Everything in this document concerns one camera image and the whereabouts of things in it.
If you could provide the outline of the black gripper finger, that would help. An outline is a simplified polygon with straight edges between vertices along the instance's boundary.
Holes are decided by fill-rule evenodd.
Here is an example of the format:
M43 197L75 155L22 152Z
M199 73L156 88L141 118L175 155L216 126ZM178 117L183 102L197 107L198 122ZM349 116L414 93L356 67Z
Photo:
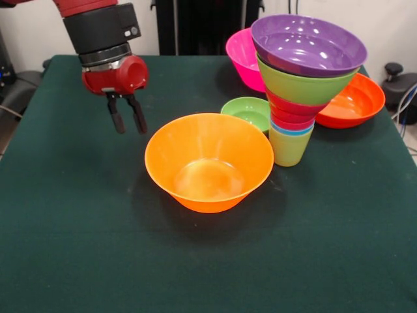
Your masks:
M124 134L126 132L126 128L123 119L117 110L117 100L121 97L122 96L117 93L106 93L106 98L108 100L108 110L115 126L115 130L119 134Z
M136 123L137 130L140 134L147 132L147 123L143 115L141 105L134 95L126 95L128 105L133 109L133 117Z

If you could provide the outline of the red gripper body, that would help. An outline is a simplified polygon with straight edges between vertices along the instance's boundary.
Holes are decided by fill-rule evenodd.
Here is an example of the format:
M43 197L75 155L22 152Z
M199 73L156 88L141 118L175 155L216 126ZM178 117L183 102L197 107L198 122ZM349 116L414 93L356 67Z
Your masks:
M106 66L104 70L83 69L81 77L91 93L131 95L136 89L146 87L148 83L148 67L144 60L136 55L129 55Z

